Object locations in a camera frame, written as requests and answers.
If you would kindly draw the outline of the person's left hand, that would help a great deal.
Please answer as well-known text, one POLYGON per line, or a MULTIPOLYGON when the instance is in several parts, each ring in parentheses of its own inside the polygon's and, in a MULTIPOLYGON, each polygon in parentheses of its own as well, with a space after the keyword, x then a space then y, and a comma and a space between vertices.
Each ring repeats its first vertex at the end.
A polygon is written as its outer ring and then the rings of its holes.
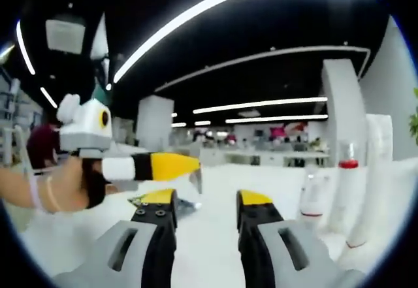
POLYGON ((81 159, 71 156, 60 168, 55 196, 64 212, 79 212, 94 208, 107 195, 116 194, 119 189, 106 181, 100 159, 81 159))

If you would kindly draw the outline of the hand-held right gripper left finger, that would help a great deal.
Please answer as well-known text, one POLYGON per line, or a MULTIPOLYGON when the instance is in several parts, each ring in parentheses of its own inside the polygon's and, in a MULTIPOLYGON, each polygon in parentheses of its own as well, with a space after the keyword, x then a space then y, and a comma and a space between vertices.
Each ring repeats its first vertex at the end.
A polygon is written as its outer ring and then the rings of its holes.
POLYGON ((175 189, 147 193, 129 221, 98 239, 98 287, 170 287, 177 203, 175 189))

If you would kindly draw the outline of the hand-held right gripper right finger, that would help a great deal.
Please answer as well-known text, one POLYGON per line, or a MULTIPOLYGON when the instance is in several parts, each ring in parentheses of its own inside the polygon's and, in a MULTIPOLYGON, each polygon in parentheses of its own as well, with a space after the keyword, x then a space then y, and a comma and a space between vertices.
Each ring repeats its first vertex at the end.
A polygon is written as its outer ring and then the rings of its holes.
POLYGON ((236 207, 246 287, 330 286, 328 249, 311 230, 254 191, 239 190, 236 207))

